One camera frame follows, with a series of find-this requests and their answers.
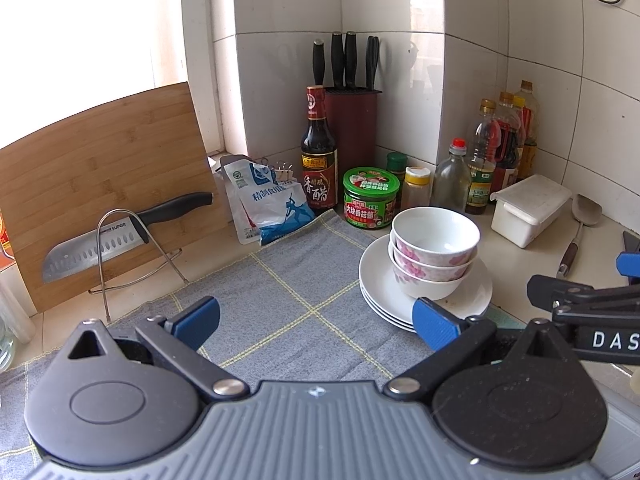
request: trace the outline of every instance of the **stack of plates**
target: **stack of plates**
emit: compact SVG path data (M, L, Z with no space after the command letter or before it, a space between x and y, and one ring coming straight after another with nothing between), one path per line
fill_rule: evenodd
M389 259L389 235L373 242L360 259L360 290L371 307L382 319L398 328L415 332L412 320L415 299L398 287L393 264ZM465 319L479 316L489 306L494 291L489 270L478 257L466 279L449 296L436 303Z

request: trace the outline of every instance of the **white bowl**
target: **white bowl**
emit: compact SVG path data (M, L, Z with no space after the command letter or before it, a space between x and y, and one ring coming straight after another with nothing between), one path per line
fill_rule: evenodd
M430 280L430 282L452 282L461 278L465 273L466 268L471 265L473 260L478 256L478 248L474 248L469 261L466 264L455 267L437 267L427 264L422 264L412 260L408 256L401 253L400 249L395 245L396 238L393 232L389 239L389 244L392 246L396 264L398 264L404 272L412 275L414 278L420 278L422 280Z
M469 218L439 207L414 207L392 223L396 247L404 256L436 267L457 267L471 258L480 230Z
M424 296L433 301L446 298L449 294L451 294L458 288L458 285L460 285L460 283L462 283L468 276L469 269L473 267L472 264L468 266L462 277L458 278L457 280L453 280L452 282L430 282L429 280L421 280L420 278L414 278L413 276L407 274L406 272L404 272L404 270L402 270L402 267L400 267L394 260L394 252L392 247L393 244L390 243L388 245L388 254L389 259L394 264L394 274L396 276L396 282L398 282L400 290L402 290L406 295L411 296L412 298L421 298Z

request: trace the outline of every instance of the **green jar lid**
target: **green jar lid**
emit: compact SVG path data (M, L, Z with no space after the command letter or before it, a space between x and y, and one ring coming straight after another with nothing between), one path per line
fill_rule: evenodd
M391 152L386 154L386 168L389 171L404 171L407 161L404 153Z
M368 166L347 171L342 183L345 190L376 198L394 195L400 189L400 181L393 173Z

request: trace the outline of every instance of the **gray placemat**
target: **gray placemat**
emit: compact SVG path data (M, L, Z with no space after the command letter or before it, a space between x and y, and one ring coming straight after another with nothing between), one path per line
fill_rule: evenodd
M358 263L373 240L328 211L111 326L131 327L155 314L171 317L210 294L220 302L220 326L199 351L252 388L262 379L375 380L382 386L431 350L415 334L382 320L364 301ZM488 316L499 326L522 325L495 307ZM1 479L20 479L40 461L22 414L55 353L0 374Z

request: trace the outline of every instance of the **wooden cutting board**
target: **wooden cutting board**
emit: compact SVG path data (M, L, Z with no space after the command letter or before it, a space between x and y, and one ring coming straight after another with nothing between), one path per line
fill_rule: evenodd
M108 210L139 212L195 191L211 191L213 205L150 227L167 252L226 226L187 83L91 108L0 150L0 209L39 312L100 284L97 267L43 283L55 245L94 230ZM106 278L158 256L151 243L135 248L105 263Z

